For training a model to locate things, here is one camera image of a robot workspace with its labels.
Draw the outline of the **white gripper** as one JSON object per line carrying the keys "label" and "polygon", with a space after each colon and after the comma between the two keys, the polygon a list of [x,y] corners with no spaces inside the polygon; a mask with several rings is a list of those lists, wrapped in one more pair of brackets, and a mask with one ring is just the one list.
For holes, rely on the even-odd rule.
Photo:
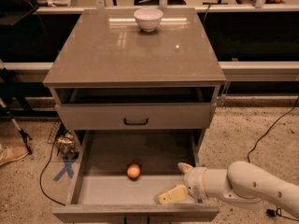
{"label": "white gripper", "polygon": [[175,185],[154,197],[157,204],[171,204],[185,201],[188,193],[195,200],[206,198],[205,192],[205,172],[206,167],[194,167],[185,162],[178,163],[179,170],[185,174],[183,177],[184,185]]}

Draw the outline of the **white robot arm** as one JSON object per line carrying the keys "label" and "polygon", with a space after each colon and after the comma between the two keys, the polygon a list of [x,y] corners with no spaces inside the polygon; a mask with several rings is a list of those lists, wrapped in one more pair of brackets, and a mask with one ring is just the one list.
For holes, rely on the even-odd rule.
{"label": "white robot arm", "polygon": [[183,173],[183,183],[159,193],[156,203],[179,203],[190,196],[255,209],[268,202],[299,218],[299,187],[252,163],[235,161],[227,169],[208,169],[179,162],[178,168]]}

